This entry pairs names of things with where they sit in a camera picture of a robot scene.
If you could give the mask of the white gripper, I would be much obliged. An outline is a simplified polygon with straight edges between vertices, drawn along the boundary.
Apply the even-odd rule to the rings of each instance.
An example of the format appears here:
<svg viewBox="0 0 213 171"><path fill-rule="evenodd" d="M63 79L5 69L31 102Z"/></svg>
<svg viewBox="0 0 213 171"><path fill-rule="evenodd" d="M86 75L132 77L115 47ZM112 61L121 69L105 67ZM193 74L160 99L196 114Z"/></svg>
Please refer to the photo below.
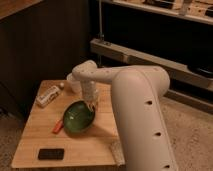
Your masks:
<svg viewBox="0 0 213 171"><path fill-rule="evenodd" d="M98 89L94 81L83 81L81 83L82 97L87 102L87 107L91 112L96 111L94 104L98 99Z"/></svg>

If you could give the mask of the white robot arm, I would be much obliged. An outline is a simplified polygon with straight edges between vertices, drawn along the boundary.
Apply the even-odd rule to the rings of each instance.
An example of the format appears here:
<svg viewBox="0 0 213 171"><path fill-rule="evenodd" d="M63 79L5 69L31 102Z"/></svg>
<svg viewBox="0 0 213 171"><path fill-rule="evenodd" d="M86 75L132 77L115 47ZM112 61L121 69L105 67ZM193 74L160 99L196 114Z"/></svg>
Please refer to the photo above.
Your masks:
<svg viewBox="0 0 213 171"><path fill-rule="evenodd" d="M150 65L99 68L88 60L75 66L72 74L87 93L92 81L110 86L126 171L179 171L159 105L159 98L170 85L163 68Z"/></svg>

